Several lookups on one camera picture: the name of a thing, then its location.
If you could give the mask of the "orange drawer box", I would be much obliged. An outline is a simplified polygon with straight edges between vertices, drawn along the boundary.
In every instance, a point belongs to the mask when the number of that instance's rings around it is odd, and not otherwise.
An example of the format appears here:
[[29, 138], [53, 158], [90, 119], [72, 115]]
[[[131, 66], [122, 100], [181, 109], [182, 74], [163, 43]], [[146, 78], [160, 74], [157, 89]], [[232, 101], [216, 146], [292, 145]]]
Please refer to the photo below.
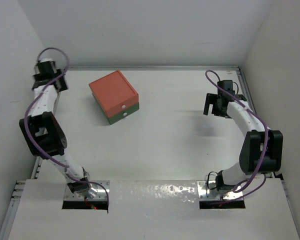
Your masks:
[[108, 118], [139, 102], [139, 94], [122, 74], [116, 70], [88, 84]]

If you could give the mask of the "green drawer box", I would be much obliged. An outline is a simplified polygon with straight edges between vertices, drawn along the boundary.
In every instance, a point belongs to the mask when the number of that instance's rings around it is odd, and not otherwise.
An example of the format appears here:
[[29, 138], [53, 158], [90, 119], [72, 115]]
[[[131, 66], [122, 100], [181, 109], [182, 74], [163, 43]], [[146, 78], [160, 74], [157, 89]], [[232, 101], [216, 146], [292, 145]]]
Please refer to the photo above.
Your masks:
[[94, 99], [101, 108], [102, 114], [110, 125], [126, 118], [140, 109], [139, 94], [96, 96]]

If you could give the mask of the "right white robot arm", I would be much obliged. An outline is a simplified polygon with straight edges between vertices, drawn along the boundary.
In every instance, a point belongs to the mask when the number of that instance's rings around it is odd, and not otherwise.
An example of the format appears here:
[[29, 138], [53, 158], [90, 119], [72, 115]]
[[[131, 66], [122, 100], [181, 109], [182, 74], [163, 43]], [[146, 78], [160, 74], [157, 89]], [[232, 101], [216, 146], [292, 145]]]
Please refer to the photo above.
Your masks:
[[217, 94], [206, 95], [203, 114], [232, 119], [239, 127], [244, 142], [239, 160], [232, 167], [221, 170], [215, 178], [217, 191], [231, 191], [242, 181], [258, 174], [277, 172], [282, 164], [283, 134], [271, 130], [251, 110], [242, 94], [235, 94], [232, 80], [219, 80]]

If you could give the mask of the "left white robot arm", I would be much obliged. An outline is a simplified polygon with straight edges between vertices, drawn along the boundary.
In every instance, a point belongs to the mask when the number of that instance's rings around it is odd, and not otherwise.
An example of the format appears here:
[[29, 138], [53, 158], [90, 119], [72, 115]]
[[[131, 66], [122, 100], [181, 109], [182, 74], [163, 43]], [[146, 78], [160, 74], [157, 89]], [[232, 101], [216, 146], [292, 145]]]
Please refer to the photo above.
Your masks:
[[27, 111], [27, 118], [19, 120], [19, 127], [33, 156], [47, 160], [64, 176], [71, 193], [86, 198], [91, 188], [88, 173], [66, 151], [65, 133], [55, 118], [60, 92], [68, 89], [62, 76], [48, 87], [45, 85], [62, 73], [51, 58], [43, 58], [34, 66], [35, 103]]

